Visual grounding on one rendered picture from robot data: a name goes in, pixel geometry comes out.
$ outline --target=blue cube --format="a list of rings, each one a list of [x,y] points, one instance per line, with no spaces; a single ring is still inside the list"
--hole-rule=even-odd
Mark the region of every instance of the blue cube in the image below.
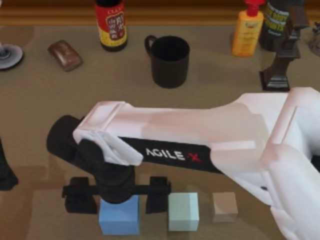
[[[112,204],[100,200],[99,225],[103,235],[139,235],[139,196],[126,202]]]
[[[195,232],[199,226],[199,204],[196,192],[174,192],[169,195],[169,231]]]

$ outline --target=red bottle cap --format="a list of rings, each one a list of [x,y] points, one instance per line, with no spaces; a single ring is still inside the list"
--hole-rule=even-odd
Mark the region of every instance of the red bottle cap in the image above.
[[[245,0],[244,2],[248,4],[246,14],[249,17],[257,16],[259,12],[259,6],[265,4],[265,0]]]

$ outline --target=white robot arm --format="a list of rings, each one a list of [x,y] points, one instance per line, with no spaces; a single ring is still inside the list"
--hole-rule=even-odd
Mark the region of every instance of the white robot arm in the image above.
[[[103,151],[104,160],[142,161],[220,172],[271,212],[288,240],[318,240],[320,93],[246,93],[212,109],[139,108],[99,102],[73,132]]]

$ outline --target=red x logo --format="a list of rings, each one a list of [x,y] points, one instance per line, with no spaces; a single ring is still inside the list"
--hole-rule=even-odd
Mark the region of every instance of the red x logo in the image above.
[[[188,158],[191,158],[191,161],[192,162],[201,162],[201,159],[199,159],[199,157],[198,157],[198,154],[197,153],[195,153],[195,154],[193,154],[193,153],[188,153],[188,156],[187,156]]]

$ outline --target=table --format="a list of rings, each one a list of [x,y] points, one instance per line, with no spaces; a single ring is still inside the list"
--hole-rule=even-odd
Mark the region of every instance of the table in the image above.
[[[48,131],[62,115],[81,118],[98,101],[126,101],[153,108],[218,107],[243,93],[261,92],[258,71],[274,57],[260,49],[249,58],[231,56],[233,26],[131,26],[128,31],[127,48],[110,53],[101,48],[93,26],[0,28],[4,44],[17,44],[25,51],[21,65],[0,72],[0,136],[20,181],[12,191],[0,192],[0,239],[117,239],[102,236],[96,215],[69,214],[64,208],[62,187],[71,177],[88,175],[46,150]],[[320,90],[320,58],[305,44],[309,32],[302,34],[302,59],[290,65],[288,78],[292,87]],[[177,35],[189,42],[189,74],[180,88],[162,89],[153,83],[144,49],[149,34]],[[62,39],[84,61],[71,72],[64,72],[47,52],[50,44]],[[145,215],[146,198],[142,196],[141,234],[124,239],[284,239],[269,207],[226,176],[150,163],[137,167],[136,173],[139,184],[147,184],[150,176],[167,176],[174,192],[198,192],[200,223],[197,232],[168,232],[167,214]],[[236,222],[212,223],[213,192],[235,192]]]

